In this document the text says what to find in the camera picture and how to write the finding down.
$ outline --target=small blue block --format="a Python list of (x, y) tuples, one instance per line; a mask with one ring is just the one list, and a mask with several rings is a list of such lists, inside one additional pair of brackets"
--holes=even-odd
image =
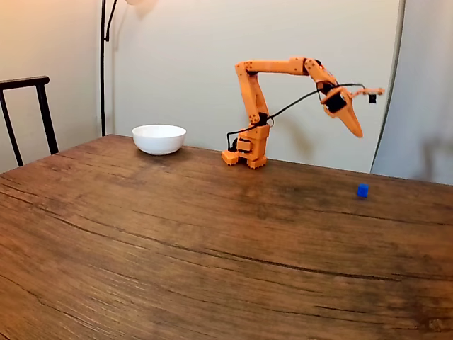
[(359, 184), (359, 188), (357, 190), (357, 196), (366, 198), (368, 196), (368, 189), (369, 189), (368, 184), (364, 184), (364, 183)]

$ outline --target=black lamp pole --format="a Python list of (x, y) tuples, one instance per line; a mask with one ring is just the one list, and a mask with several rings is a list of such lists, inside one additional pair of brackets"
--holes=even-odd
[(108, 19), (107, 30), (105, 29), (105, 8), (106, 0), (102, 0), (101, 9), (101, 128), (102, 137), (105, 136), (105, 42), (110, 41), (110, 25), (112, 25), (113, 14), (115, 13), (117, 0), (114, 0), (110, 18)]
[(105, 0), (102, 0), (101, 9), (101, 129), (102, 137), (105, 136), (105, 70), (104, 70), (104, 52), (105, 52)]

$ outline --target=floor lamp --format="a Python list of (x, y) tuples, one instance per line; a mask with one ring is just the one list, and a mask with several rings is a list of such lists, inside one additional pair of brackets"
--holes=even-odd
[[(143, 0), (126, 0), (129, 5), (137, 5)], [(113, 14), (115, 13), (117, 0), (114, 0), (107, 28), (105, 28), (106, 0), (102, 0), (101, 9), (101, 129), (102, 136), (105, 136), (105, 43), (110, 41), (110, 26), (112, 25)]]

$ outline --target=robotic arm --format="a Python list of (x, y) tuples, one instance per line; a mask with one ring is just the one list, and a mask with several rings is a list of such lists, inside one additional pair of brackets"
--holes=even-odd
[(236, 65), (242, 98), (246, 107), (250, 125), (239, 133), (233, 148), (222, 152), (222, 159), (228, 165), (236, 164), (240, 158), (247, 159), (247, 164), (254, 169), (265, 165), (265, 146), (270, 126), (267, 124), (269, 110), (263, 92), (258, 83), (258, 73), (284, 73), (297, 76), (309, 76), (316, 83), (316, 88), (325, 95), (321, 100), (325, 112), (332, 118), (338, 117), (357, 137), (363, 132), (357, 120), (352, 99), (358, 94), (368, 94), (371, 102), (376, 102), (376, 95), (382, 95), (383, 89), (362, 89), (350, 93), (339, 86), (335, 77), (330, 74), (320, 61), (305, 57), (293, 57), (288, 61), (250, 60)]

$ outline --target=wooden tabletop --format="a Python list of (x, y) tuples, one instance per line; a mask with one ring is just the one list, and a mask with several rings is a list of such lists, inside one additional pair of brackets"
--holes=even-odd
[(453, 187), (114, 135), (0, 175), (0, 339), (451, 340), (452, 318)]

